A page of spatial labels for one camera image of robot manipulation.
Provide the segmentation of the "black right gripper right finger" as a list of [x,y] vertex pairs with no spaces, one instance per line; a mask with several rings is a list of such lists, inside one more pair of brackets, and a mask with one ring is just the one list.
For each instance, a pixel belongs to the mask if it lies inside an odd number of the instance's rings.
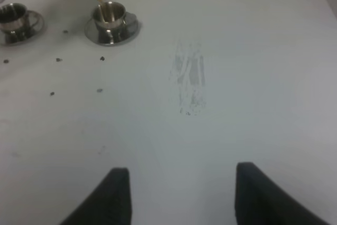
[[235,217],[237,224],[327,224],[252,162],[236,166]]

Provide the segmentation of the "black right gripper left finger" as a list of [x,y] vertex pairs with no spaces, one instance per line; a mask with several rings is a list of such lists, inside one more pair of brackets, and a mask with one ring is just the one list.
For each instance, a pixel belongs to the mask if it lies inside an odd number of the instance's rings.
[[131,224],[128,169],[112,169],[62,224]]

